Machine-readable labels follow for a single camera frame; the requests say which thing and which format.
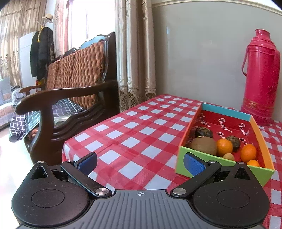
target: orange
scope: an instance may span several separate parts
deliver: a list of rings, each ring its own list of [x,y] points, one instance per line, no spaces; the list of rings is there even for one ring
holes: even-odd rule
[[[252,165],[252,166],[260,167],[258,161],[256,161],[256,160],[250,160],[250,161],[248,161],[247,165]]]
[[[232,153],[233,144],[227,139],[219,139],[217,142],[217,155],[223,157],[227,153]]]
[[[241,156],[241,161],[247,163],[248,161],[254,160],[256,158],[257,150],[251,144],[244,145],[243,148],[241,149],[240,156]]]

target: straw hat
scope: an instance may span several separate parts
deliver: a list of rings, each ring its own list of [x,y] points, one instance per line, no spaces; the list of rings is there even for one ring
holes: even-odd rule
[[[52,20],[53,20],[53,15],[52,14],[46,14],[44,17],[42,17],[42,19],[47,21],[47,22],[53,23],[52,22]]]

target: black and white plaid fabric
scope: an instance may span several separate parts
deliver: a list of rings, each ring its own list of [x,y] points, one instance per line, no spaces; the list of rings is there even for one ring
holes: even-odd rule
[[[73,115],[83,108],[70,99],[62,99],[53,105],[54,118]],[[14,112],[10,124],[9,141],[16,142],[23,139],[40,122],[40,111],[31,111],[24,115]]]

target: white floor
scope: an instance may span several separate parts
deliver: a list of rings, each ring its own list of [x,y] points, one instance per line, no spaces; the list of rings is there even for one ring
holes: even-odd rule
[[[1,228],[19,226],[11,200],[33,164],[23,141],[9,142],[9,127],[0,131],[0,222]]]

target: blue box side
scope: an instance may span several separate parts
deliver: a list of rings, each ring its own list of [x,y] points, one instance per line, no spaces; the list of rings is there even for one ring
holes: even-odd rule
[[[238,118],[238,119],[245,120],[248,122],[251,119],[251,115],[249,114],[246,114],[240,111],[231,110],[225,107],[218,107],[218,106],[211,105],[211,104],[202,103],[202,109],[205,111],[211,111],[214,113],[230,116],[233,118]]]

